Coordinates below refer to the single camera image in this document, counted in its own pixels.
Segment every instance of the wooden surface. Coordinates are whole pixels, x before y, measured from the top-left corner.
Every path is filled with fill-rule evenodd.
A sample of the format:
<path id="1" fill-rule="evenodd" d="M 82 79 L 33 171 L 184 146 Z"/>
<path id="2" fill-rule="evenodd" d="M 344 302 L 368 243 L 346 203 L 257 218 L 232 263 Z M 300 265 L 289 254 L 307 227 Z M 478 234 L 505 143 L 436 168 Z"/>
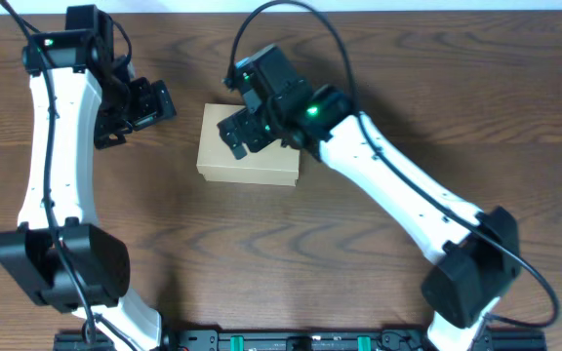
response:
<path id="1" fill-rule="evenodd" d="M 115 16 L 132 37 L 138 75 L 164 79 L 179 111 L 177 120 L 95 154 L 101 224 L 127 244 L 134 287 L 176 325 L 427 325 L 420 283 L 429 264 L 341 175 L 304 154 L 296 188 L 206 183 L 196 173 L 204 103 L 241 103 L 220 79 L 244 17 Z M 562 300 L 562 13 L 331 18 L 383 133 L 463 198 L 510 210 L 523 255 Z M 64 25 L 61 16 L 27 19 L 43 30 Z M 308 15 L 262 16 L 238 57 L 272 42 L 314 86 L 345 87 L 333 41 Z M 0 17 L 0 231 L 16 226 L 29 172 L 23 45 L 13 21 Z M 523 274 L 498 312 L 541 319 L 548 308 Z M 79 326 L 33 306 L 0 266 L 0 349 L 47 350 L 58 329 Z M 562 319 L 547 340 L 562 350 Z"/>

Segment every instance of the black metal base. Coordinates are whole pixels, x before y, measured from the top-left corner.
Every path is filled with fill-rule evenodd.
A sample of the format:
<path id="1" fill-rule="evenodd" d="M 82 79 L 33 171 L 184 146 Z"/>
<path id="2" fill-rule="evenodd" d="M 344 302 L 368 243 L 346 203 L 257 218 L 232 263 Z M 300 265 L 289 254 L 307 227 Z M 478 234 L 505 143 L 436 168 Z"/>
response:
<path id="1" fill-rule="evenodd" d="M 387 329 L 384 331 L 323 332 L 218 332 L 179 331 L 179 347 L 160 350 L 182 351 L 428 351 L 422 329 Z M 57 334 L 54 351 L 114 350 L 104 335 L 98 348 L 84 344 L 81 334 Z M 485 330 L 471 351 L 546 351 L 541 331 Z"/>

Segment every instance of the wood grain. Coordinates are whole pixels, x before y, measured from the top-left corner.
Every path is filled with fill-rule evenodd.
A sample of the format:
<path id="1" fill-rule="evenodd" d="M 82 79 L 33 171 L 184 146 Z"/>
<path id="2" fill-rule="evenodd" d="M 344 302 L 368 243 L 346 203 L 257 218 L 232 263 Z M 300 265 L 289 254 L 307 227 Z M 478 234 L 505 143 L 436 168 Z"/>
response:
<path id="1" fill-rule="evenodd" d="M 245 15 L 116 15 L 138 75 L 164 79 L 179 117 L 95 153 L 102 227 L 123 240 L 133 284 L 177 326 L 377 329 L 428 324 L 429 269 L 404 231 L 356 186 L 302 155 L 296 188 L 207 183 L 196 172 L 206 102 Z M 62 16 L 30 16 L 43 30 Z M 438 181 L 519 221 L 522 252 L 562 300 L 562 12 L 331 14 L 362 102 Z M 306 14 L 265 14 L 238 57 L 280 45 L 314 86 L 345 87 L 333 41 Z M 124 52 L 122 40 L 118 49 Z M 14 228 L 28 172 L 32 105 L 24 45 L 0 17 L 0 231 Z M 523 275 L 498 311 L 546 316 Z M 0 350 L 47 350 L 79 322 L 33 306 L 0 266 Z M 562 350 L 562 319 L 547 331 Z"/>

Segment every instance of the wooden table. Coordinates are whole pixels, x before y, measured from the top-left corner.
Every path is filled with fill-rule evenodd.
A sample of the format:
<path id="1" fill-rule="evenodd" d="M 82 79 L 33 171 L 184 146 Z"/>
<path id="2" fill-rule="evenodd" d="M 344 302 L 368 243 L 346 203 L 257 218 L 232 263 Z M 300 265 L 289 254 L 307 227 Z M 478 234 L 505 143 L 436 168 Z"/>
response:
<path id="1" fill-rule="evenodd" d="M 124 241 L 132 283 L 176 326 L 378 329 L 431 319 L 430 265 L 341 175 L 302 155 L 296 188 L 208 183 L 195 163 L 203 105 L 241 103 L 220 83 L 245 15 L 115 15 L 138 75 L 164 79 L 179 117 L 95 154 L 102 228 Z M 63 16 L 30 16 L 59 30 Z M 523 255 L 562 300 L 562 12 L 333 14 L 365 109 L 430 175 L 518 219 Z M 238 57 L 277 43 L 314 86 L 345 87 L 329 34 L 306 14 L 264 15 Z M 0 17 L 0 231 L 16 226 L 32 133 L 25 45 Z M 123 53 L 124 43 L 118 40 Z M 498 312 L 545 318 L 527 274 Z M 0 266 L 0 349 L 50 349 L 80 321 L 33 306 Z M 562 350 L 562 319 L 547 331 Z"/>

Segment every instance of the cardboard box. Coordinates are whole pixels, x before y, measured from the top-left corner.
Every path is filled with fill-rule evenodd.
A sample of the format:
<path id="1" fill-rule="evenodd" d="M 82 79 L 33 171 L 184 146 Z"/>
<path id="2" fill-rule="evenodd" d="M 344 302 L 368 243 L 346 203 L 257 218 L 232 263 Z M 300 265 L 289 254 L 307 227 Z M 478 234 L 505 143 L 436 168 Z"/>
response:
<path id="1" fill-rule="evenodd" d="M 219 135 L 217 123 L 244 106 L 206 103 L 196 168 L 208 181 L 296 185 L 300 152 L 276 140 L 258 153 L 236 160 Z"/>

